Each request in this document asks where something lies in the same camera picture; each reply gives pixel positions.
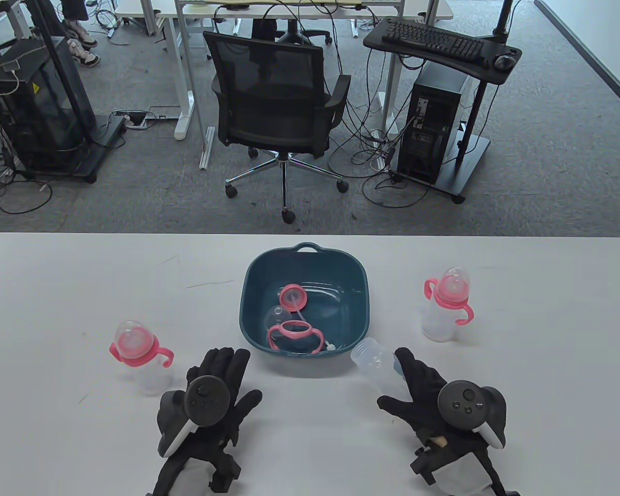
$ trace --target chrome chair base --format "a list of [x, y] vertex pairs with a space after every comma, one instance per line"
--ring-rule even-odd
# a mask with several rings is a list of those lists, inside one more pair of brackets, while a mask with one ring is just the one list
[[[256, 151], [253, 153], [254, 148], [249, 148], [249, 155], [251, 158], [255, 158], [257, 156]], [[237, 180], [244, 179], [246, 177], [254, 176], [259, 174], [260, 172], [264, 172], [270, 168], [278, 166], [280, 168], [280, 172], [282, 175], [282, 220], [286, 222], [286, 224], [291, 224], [296, 219], [296, 215], [287, 208], [287, 168], [295, 167], [300, 168], [304, 171], [312, 172], [315, 174], [319, 174], [324, 177], [330, 177], [331, 179], [336, 180], [336, 186], [339, 192], [346, 193], [349, 189], [349, 184], [343, 180], [343, 177], [338, 174], [334, 174], [329, 170], [325, 170], [324, 168], [317, 167], [317, 165], [312, 165], [312, 163], [306, 163], [299, 159], [294, 158], [295, 153], [279, 153], [277, 151], [270, 150], [262, 150], [267, 155], [271, 156], [270, 160], [267, 160], [265, 163], [260, 163], [260, 165], [256, 165], [253, 168], [249, 168], [245, 172], [242, 172], [239, 175], [234, 177], [230, 177], [229, 179], [225, 179], [225, 194], [227, 194], [228, 198], [234, 198], [237, 196], [237, 189], [232, 184]]]

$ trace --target gray carpet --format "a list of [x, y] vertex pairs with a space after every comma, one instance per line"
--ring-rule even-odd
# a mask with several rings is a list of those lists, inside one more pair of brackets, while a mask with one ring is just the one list
[[[450, 5], [455, 19], [440, 26], [483, 35], [494, 27], [501, 2], [451, 0]], [[345, 73], [354, 76], [350, 99], [360, 105], [366, 102], [365, 33], [355, 40], [347, 23], [339, 23], [338, 30]], [[241, 33], [249, 31], [245, 22]], [[163, 43], [154, 44], [133, 26], [120, 28], [113, 38], [126, 46], [97, 37], [100, 66], [79, 69], [97, 113], [175, 103], [172, 62]], [[350, 191], [342, 195], [333, 181], [292, 170], [289, 196], [297, 221], [286, 225], [275, 170], [239, 184], [234, 200], [225, 196], [223, 179], [251, 164], [244, 147], [223, 147], [217, 140], [209, 169], [197, 169], [194, 120], [184, 142], [172, 138], [172, 125], [128, 132], [125, 146], [112, 151], [96, 184], [55, 181], [52, 201], [40, 210], [0, 212], [0, 231], [620, 237], [620, 101], [531, 2], [518, 7], [510, 44], [523, 49], [523, 59], [494, 102], [483, 132], [492, 144], [463, 205], [429, 192], [411, 208], [385, 209], [362, 196], [361, 180], [350, 180]], [[324, 52], [329, 84], [337, 75], [335, 50], [333, 45]], [[381, 60], [381, 54], [371, 58], [370, 89], [379, 81]], [[201, 50], [194, 61], [204, 121], [216, 123], [208, 84], [213, 66]], [[402, 75], [398, 105], [415, 77], [410, 71]], [[477, 131], [493, 93], [493, 88], [487, 92]], [[346, 135], [343, 126], [334, 132], [339, 140]], [[356, 143], [347, 147], [358, 149]], [[325, 165], [327, 158], [315, 163]], [[370, 170], [351, 165], [341, 151], [331, 165], [352, 175]], [[404, 205], [424, 192], [415, 184], [403, 191], [372, 191], [372, 186], [371, 181], [369, 193], [386, 205]], [[43, 198], [39, 187], [18, 184], [1, 201], [15, 210]]]

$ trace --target keyboard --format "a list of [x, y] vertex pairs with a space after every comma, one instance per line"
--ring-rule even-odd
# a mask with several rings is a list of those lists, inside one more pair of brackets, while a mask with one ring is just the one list
[[382, 23], [386, 24], [386, 31], [381, 38], [388, 43], [467, 62], [478, 62], [482, 59], [481, 52], [485, 44], [477, 38], [413, 21], [385, 19]]

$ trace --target pink bottle ring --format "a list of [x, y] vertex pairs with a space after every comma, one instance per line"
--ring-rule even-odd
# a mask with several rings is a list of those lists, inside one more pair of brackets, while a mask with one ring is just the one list
[[[285, 329], [285, 326], [291, 326], [291, 325], [300, 327], [300, 328], [305, 328], [305, 330], [291, 331], [289, 329]], [[313, 328], [310, 324], [302, 320], [287, 320], [283, 322], [282, 324], [277, 324], [277, 325], [272, 326], [268, 330], [267, 341], [268, 341], [269, 347], [272, 350], [280, 351], [280, 348], [278, 347], [277, 344], [275, 344], [273, 340], [274, 332], [279, 332], [284, 337], [289, 338], [289, 339], [295, 339], [295, 340], [308, 338], [312, 335], [319, 337], [319, 346], [317, 346], [317, 349], [313, 350], [310, 354], [317, 354], [324, 347], [324, 333], [322, 333], [319, 329]]]
[[467, 319], [456, 319], [455, 324], [459, 326], [462, 326], [462, 325], [466, 326], [466, 324], [471, 323], [471, 321], [475, 319], [475, 313], [473, 312], [473, 309], [469, 305], [468, 296], [466, 297], [465, 300], [461, 302], [451, 302], [441, 297], [440, 292], [437, 291], [438, 285], [439, 285], [439, 282], [435, 278], [431, 278], [425, 281], [425, 284], [424, 284], [425, 298], [427, 298], [428, 300], [432, 300], [432, 296], [433, 296], [435, 298], [436, 304], [439, 305], [441, 308], [445, 308], [448, 310], [466, 311], [466, 315], [468, 316], [468, 318]]
[[159, 339], [156, 336], [154, 336], [152, 347], [149, 349], [149, 351], [145, 352], [145, 354], [143, 354], [142, 356], [134, 359], [127, 359], [126, 357], [121, 356], [115, 343], [112, 343], [108, 350], [110, 354], [114, 356], [118, 361], [130, 367], [140, 367], [146, 363], [151, 362], [157, 355], [161, 354], [168, 358], [166, 361], [163, 362], [163, 367], [168, 368], [173, 364], [173, 360], [175, 359], [175, 354], [171, 352], [171, 350], [168, 350], [168, 348], [163, 348], [159, 345]]

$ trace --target black office chair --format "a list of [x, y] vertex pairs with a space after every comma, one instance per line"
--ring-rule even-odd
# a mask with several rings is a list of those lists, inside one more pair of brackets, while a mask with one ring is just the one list
[[224, 145], [238, 143], [273, 158], [225, 180], [225, 194], [237, 196], [233, 182], [267, 168], [282, 171], [282, 219], [291, 224], [296, 216], [287, 208], [287, 166], [331, 177], [338, 191], [349, 184], [342, 176], [302, 162], [294, 155], [315, 158], [329, 148], [329, 132], [343, 117], [351, 76], [341, 75], [333, 95], [324, 92], [324, 56], [321, 47], [290, 45], [204, 31], [213, 56], [216, 77], [211, 89], [218, 97], [218, 139]]
[[276, 31], [275, 37], [280, 38], [279, 43], [296, 43], [297, 45], [312, 45], [310, 38], [313, 36], [323, 36], [324, 43], [330, 45], [333, 43], [331, 33], [322, 29], [303, 29], [299, 33], [299, 21], [289, 19], [287, 21], [287, 31]]

